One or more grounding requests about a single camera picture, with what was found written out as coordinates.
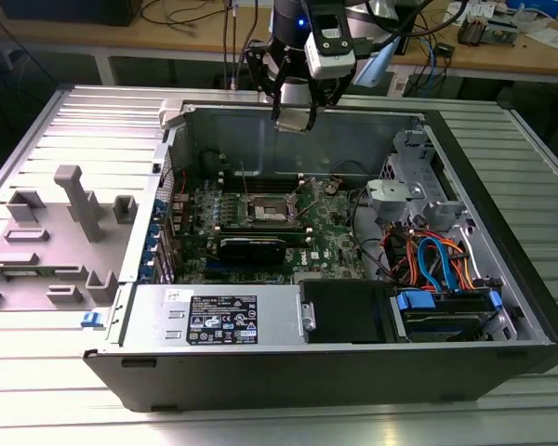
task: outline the blue cable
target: blue cable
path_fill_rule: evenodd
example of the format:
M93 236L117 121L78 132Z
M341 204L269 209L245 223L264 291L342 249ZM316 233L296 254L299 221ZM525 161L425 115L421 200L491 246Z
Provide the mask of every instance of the blue cable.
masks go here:
M421 96L425 98L432 88L432 80L434 79L434 72L436 71L436 57L434 56L432 45L430 45L430 42L428 42L428 40L421 38L419 39L419 41L428 47L428 50L430 51L430 64L432 65L432 67L430 68L430 75L428 76L428 82L426 83L426 86L421 89Z
M419 270L421 271L423 276L428 280L428 282L434 285L434 288L436 288L437 292L441 292L443 290L442 286L440 286L440 283L436 279L434 279L433 276L431 276L428 270L426 269L426 259L424 257L424 251L426 250L428 243L434 243L436 245L436 248L438 249L438 252L440 253L440 258L442 259L442 264L443 264L443 273L445 274L446 286L448 286L448 288L451 290L458 290L457 279L455 278L455 274L453 274L453 272L450 270L450 265L448 263L448 253L446 252L446 248L442 243L440 243L438 240L434 239L433 237L426 237L419 243L418 246Z

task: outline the floor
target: floor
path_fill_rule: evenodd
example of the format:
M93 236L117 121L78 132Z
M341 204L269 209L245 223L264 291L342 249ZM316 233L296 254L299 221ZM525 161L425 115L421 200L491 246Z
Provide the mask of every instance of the floor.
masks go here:
M62 84L99 84L97 69L90 57L82 55L36 54L40 63ZM0 72L0 166L50 98L55 86L32 60L21 53L11 54L14 70ZM223 67L217 62L164 59L115 58L114 69L122 85L219 88ZM353 86L348 94L385 95L391 77L375 88ZM242 86L249 85L247 74ZM428 98L464 98L509 101L530 125L547 140L558 156L558 85L504 83L478 79L448 78L429 92Z

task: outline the blue latch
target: blue latch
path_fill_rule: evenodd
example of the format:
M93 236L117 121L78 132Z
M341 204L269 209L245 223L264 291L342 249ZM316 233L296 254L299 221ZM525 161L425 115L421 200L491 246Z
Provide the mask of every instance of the blue latch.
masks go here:
M97 311L88 311L87 313L85 313L85 316L81 321L81 327L83 328L97 328L102 326L103 324L101 323L101 313L98 313Z
M494 305L495 309L501 309L502 308L502 298L500 297L500 294L498 293L498 291L490 291L490 299L492 300L492 304Z
M423 290L407 290L397 296L400 310L408 308L436 308L432 293Z

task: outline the green circuit board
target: green circuit board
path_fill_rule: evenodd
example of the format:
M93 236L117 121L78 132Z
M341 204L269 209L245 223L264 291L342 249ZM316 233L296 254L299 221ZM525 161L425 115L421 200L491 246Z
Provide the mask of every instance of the green circuit board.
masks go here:
M194 230L179 236L181 266L178 283L297 283L303 279L362 279L364 268L355 249L347 221L347 191L330 195L325 192L327 180L310 181L296 197L289 194L250 194L250 203L259 199L264 204L283 201L294 203L293 212L312 205L293 224L300 231L285 233L265 230L264 237L286 240L286 258L282 265L265 268L236 268L219 271L207 267L217 258L211 249L219 241L219 224L227 231L252 226L244 193L222 193L217 188L203 187L191 192L194 202ZM236 236L252 234L238 232Z

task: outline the motherboard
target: motherboard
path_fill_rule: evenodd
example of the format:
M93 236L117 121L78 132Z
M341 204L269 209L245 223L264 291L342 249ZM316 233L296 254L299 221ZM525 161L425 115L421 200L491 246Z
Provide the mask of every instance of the motherboard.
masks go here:
M176 282L362 279L348 196L314 177L205 180L174 202Z

